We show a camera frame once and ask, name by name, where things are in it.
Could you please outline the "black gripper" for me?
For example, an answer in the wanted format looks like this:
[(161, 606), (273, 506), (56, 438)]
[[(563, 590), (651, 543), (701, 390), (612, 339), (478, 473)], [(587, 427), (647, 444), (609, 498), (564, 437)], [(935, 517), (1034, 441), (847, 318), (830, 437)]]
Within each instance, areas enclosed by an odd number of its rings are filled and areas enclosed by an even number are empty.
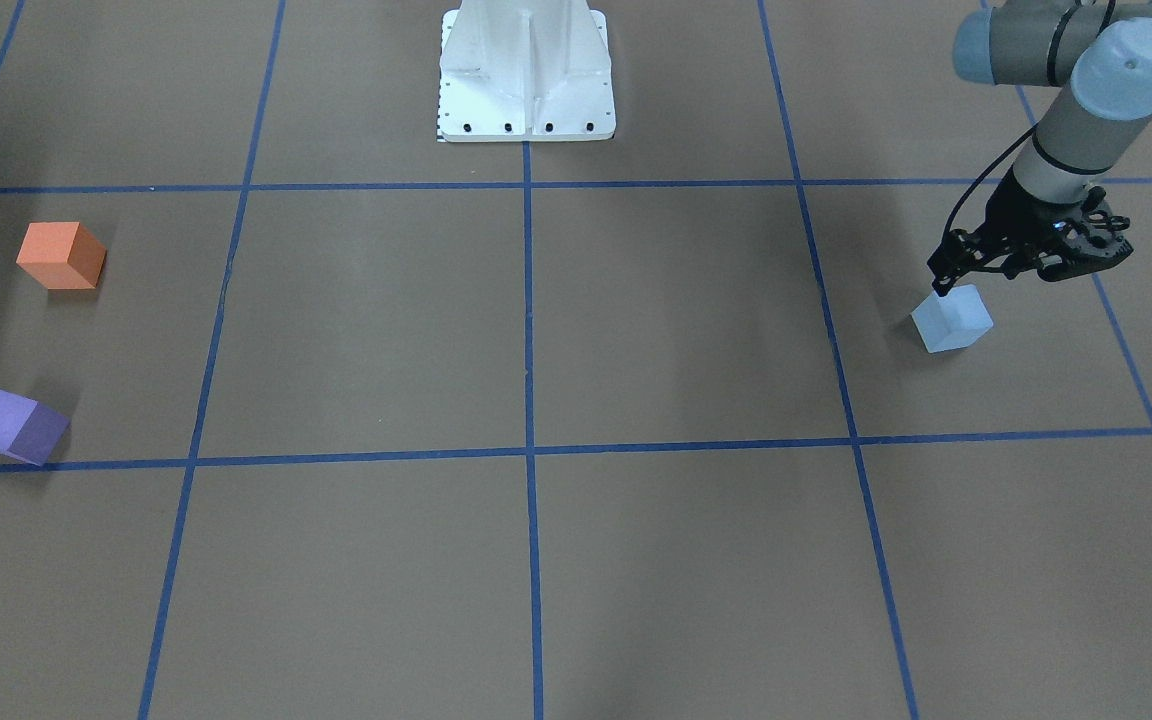
[(1115, 268), (1134, 253), (1126, 237), (1132, 222), (1114, 213), (1106, 196), (1105, 188), (1094, 184), (1082, 200), (1046, 202), (1024, 190), (1014, 170), (1007, 172), (986, 204), (982, 236), (945, 232), (929, 256), (932, 291), (943, 300), (973, 272), (1010, 281), (1036, 272), (1043, 281), (1059, 282)]

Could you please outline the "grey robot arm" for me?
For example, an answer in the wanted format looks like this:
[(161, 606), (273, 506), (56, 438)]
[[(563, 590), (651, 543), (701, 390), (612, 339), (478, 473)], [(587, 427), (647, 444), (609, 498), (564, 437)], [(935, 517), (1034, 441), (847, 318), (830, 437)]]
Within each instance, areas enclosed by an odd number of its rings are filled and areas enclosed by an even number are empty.
[(1152, 122), (1152, 1), (1005, 1), (968, 15), (952, 50), (961, 79), (1056, 88), (1043, 118), (1005, 150), (1009, 169), (973, 232), (943, 228), (929, 256), (943, 297), (965, 275), (1043, 281), (1115, 268), (1129, 219), (1102, 179)]

